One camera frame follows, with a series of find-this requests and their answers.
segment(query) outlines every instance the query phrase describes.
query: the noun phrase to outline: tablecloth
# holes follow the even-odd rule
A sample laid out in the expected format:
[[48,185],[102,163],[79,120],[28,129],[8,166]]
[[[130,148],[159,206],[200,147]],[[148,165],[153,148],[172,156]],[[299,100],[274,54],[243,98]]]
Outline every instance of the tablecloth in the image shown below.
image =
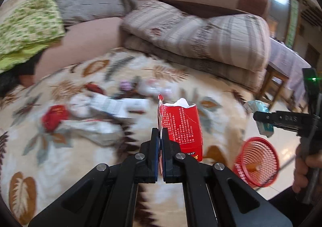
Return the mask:
[[270,38],[271,54],[269,62],[275,64],[289,77],[286,88],[294,91],[294,102],[297,106],[305,94],[302,68],[310,68],[310,64],[284,43]]

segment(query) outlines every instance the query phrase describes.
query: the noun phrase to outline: light blue package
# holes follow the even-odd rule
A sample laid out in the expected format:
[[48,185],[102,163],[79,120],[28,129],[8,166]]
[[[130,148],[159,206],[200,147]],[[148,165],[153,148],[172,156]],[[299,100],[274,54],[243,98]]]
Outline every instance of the light blue package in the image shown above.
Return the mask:
[[[256,111],[269,113],[266,105],[258,100],[248,101],[244,104],[244,107],[247,109],[249,113],[255,113]],[[274,134],[274,127],[271,124],[265,124],[256,121],[256,125],[261,135],[265,135],[267,136],[267,138],[269,138]]]

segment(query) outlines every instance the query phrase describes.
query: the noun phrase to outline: pink object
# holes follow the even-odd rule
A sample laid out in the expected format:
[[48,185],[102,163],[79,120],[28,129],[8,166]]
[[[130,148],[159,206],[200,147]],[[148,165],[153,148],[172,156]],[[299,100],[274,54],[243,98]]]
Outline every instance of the pink object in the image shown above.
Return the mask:
[[131,91],[133,89],[132,83],[126,80],[120,81],[120,89],[122,91]]
[[122,19],[110,17],[82,22],[67,27],[66,35],[47,48],[35,67],[34,82],[46,75],[82,61],[106,54],[109,49],[122,46]]
[[275,182],[279,169],[274,147],[261,137],[252,137],[244,143],[233,172],[254,188],[270,186]]

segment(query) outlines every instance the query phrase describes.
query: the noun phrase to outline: red object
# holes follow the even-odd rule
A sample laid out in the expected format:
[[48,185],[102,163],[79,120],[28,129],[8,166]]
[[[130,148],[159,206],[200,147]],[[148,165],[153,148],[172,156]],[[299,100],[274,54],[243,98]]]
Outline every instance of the red object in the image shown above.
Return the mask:
[[202,132],[196,106],[165,106],[159,95],[158,125],[168,128],[169,139],[180,144],[181,151],[202,161]]
[[64,105],[54,105],[41,118],[47,132],[53,132],[62,120],[68,119],[68,111]]
[[92,91],[94,93],[104,94],[103,89],[100,88],[98,85],[89,83],[89,84],[86,84],[85,87],[87,90]]
[[254,188],[270,186],[275,182],[279,169],[274,147],[261,137],[253,137],[244,143],[233,172]]

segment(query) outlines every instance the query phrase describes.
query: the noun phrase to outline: wooden chair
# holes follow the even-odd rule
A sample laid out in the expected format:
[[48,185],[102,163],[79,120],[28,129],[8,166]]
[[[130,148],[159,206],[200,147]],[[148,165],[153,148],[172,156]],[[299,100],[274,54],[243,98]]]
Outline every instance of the wooden chair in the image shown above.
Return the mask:
[[[266,92],[268,91],[268,89],[271,86],[272,78],[276,77],[278,79],[282,80],[282,83],[278,85],[278,90],[273,98],[273,100],[268,99]],[[289,77],[284,74],[276,65],[269,63],[267,68],[266,68],[266,74],[265,74],[265,79],[262,85],[261,90],[259,91],[259,93],[256,96],[257,100],[260,100],[262,102],[268,103],[269,107],[268,110],[270,110],[274,103],[278,100],[283,87],[285,86],[285,84],[287,83],[287,81],[289,80]]]

